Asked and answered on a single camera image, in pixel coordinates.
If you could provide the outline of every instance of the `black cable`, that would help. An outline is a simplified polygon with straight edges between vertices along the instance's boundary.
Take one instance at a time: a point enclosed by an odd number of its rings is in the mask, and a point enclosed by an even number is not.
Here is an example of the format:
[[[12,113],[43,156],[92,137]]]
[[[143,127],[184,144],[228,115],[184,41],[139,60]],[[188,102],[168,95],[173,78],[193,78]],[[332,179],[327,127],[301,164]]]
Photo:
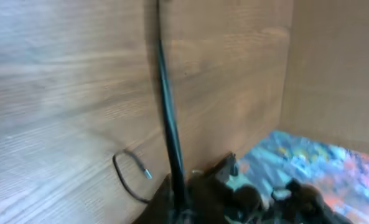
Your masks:
[[[162,5],[156,0],[156,58],[159,70],[159,90],[161,96],[161,112],[165,131],[167,155],[169,157],[174,192],[174,207],[177,211],[189,207],[189,194],[185,185],[182,150],[176,125],[174,102],[162,43]]]
[[[141,162],[141,160],[139,159],[138,156],[136,156],[133,152],[128,151],[126,149],[123,150],[123,153],[125,153],[126,155],[128,155],[132,159],[134,159],[134,161],[136,162],[136,164],[138,165],[138,167],[143,171],[143,173],[147,177],[147,179],[151,179],[152,178],[152,175],[151,175],[150,171],[145,168],[144,164]],[[114,154],[114,156],[112,157],[112,161],[113,161],[113,164],[114,164],[114,167],[115,167],[115,170],[116,170],[116,174],[118,175],[118,177],[119,177],[119,179],[120,179],[120,181],[121,181],[121,183],[123,185],[123,188],[134,199],[138,200],[139,202],[148,204],[150,202],[150,200],[145,199],[145,198],[142,198],[142,197],[138,196],[136,193],[134,193],[134,191],[132,191],[132,189],[130,189],[129,185],[124,180],[124,178],[122,176],[122,173],[121,173],[121,170],[119,169],[118,163],[116,162],[116,156],[118,154],[119,154],[118,152]]]

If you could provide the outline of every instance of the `colorful fabric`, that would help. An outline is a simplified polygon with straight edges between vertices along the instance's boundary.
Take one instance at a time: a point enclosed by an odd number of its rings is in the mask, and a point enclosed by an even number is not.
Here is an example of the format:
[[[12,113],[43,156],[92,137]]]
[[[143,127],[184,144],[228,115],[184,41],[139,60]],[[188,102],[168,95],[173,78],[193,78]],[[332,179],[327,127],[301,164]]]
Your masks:
[[[369,155],[273,131],[238,161],[236,188],[254,185],[264,198],[292,178],[312,184],[336,212],[369,224]]]

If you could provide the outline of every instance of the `black rod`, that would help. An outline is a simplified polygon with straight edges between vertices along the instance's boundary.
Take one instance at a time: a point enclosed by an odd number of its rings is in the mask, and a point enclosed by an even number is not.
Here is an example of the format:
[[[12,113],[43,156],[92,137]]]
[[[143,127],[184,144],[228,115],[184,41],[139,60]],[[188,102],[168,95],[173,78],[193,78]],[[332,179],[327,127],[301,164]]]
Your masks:
[[[172,172],[172,190],[176,211],[187,209],[189,198],[185,186],[182,151],[177,132],[172,92],[170,89],[161,32],[161,5],[157,0],[157,59],[161,91],[162,119],[165,129],[166,147]]]

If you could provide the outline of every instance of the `wooden wall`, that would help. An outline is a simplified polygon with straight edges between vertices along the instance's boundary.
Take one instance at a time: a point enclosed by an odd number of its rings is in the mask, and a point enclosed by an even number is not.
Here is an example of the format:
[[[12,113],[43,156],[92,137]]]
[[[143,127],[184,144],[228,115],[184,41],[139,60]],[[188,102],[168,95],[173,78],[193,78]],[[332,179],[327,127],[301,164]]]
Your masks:
[[[169,171],[147,54],[150,1],[0,1],[0,223],[127,223]],[[173,0],[165,45],[187,170],[279,121],[292,0]]]
[[[369,0],[296,0],[280,128],[369,153]]]

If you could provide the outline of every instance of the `wood grain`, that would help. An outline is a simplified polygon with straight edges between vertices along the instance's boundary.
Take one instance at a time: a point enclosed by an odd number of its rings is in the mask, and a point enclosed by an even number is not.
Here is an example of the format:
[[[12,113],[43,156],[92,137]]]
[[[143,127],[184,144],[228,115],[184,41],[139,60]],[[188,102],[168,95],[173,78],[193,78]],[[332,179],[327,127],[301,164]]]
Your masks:
[[[169,171],[148,2],[0,1],[0,223],[129,223]],[[169,1],[165,47],[187,170],[279,119],[292,1]]]
[[[281,129],[369,153],[369,0],[295,1]]]

